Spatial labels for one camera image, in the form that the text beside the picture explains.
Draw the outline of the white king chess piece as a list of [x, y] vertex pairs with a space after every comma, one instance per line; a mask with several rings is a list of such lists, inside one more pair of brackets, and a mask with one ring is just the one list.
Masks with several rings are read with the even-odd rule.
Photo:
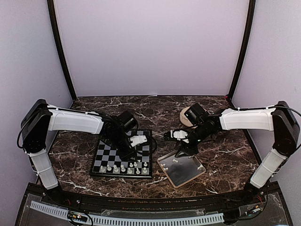
[[113, 170], [114, 170], [114, 172], [118, 172], [119, 171], [117, 165], [113, 165]]

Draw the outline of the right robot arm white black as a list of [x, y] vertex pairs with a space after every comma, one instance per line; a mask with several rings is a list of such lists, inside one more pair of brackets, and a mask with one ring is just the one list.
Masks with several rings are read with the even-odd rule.
[[270, 145], [267, 151], [259, 151], [262, 161], [250, 177], [249, 187], [240, 193], [242, 203], [250, 204], [258, 197], [257, 189], [262, 188], [300, 149], [301, 127], [294, 116], [296, 113], [285, 101], [267, 107], [229, 107], [214, 113], [194, 104], [184, 112], [192, 130], [176, 129], [170, 136], [181, 142], [179, 151], [187, 155], [197, 153], [198, 144], [210, 135], [235, 129], [249, 131], [257, 149]]

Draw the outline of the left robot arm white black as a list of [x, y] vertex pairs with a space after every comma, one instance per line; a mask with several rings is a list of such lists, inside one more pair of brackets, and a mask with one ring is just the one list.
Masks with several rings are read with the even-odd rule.
[[66, 202], [66, 194], [59, 189], [59, 182], [49, 158], [49, 151], [61, 131], [83, 132], [99, 135], [117, 148], [121, 159], [129, 159], [135, 147], [145, 143], [145, 135], [128, 135], [138, 122], [129, 112], [109, 115], [104, 112], [85, 112], [50, 105], [38, 99], [21, 122], [17, 146], [33, 163], [48, 198], [56, 205]]

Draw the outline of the black grey chessboard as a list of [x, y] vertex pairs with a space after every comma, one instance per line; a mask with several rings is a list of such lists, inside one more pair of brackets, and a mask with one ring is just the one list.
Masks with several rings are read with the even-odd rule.
[[[145, 135], [148, 139], [146, 143], [135, 146], [135, 149], [138, 151], [134, 158], [131, 158], [128, 161], [122, 161], [119, 156], [117, 156], [117, 149], [115, 147], [111, 147], [107, 142], [103, 142], [99, 140], [99, 145], [96, 153], [94, 154], [91, 169], [89, 174], [94, 177], [121, 177], [121, 178], [142, 178], [149, 179], [152, 178], [152, 153], [154, 144], [152, 139], [152, 130], [150, 129], [140, 129], [140, 130], [131, 130], [127, 133], [129, 136], [135, 135]], [[137, 162], [138, 166], [129, 167], [130, 163]], [[148, 172], [146, 174], [143, 173], [143, 168], [145, 167], [144, 162], [148, 163], [146, 167]], [[111, 172], [107, 172], [107, 165], [110, 165], [112, 168]], [[113, 165], [117, 165], [119, 171], [114, 172]], [[121, 172], [120, 166], [124, 165], [126, 171]], [[104, 166], [106, 171], [104, 173], [100, 172], [101, 166]], [[127, 169], [131, 168], [133, 170], [132, 174], [127, 173]], [[140, 169], [140, 174], [136, 174], [136, 168]]]

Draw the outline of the white queen chess piece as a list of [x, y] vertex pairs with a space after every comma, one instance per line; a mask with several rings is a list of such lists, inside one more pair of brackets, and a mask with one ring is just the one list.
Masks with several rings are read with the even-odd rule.
[[120, 168], [121, 168], [121, 172], [125, 172], [126, 171], [124, 165], [121, 165]]

